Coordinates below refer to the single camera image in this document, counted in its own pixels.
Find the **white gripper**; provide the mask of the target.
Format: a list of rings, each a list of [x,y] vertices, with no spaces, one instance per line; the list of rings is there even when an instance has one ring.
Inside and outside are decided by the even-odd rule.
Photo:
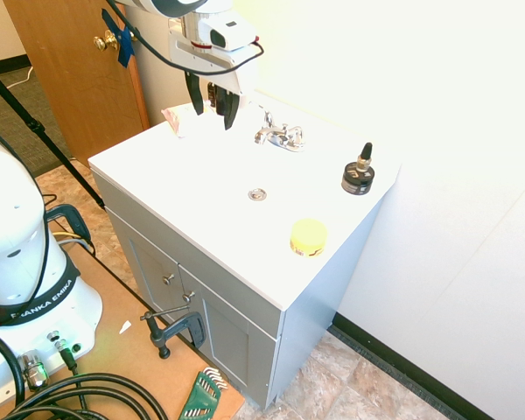
[[[254,45],[232,52],[215,46],[200,48],[183,35],[177,20],[170,20],[168,25],[169,60],[197,71],[197,74],[185,72],[185,84],[196,114],[200,116],[204,112],[200,91],[202,77],[216,85],[216,112],[223,117],[224,129],[229,130],[239,108],[239,96],[249,95],[256,88],[258,71],[254,57],[258,49]]]

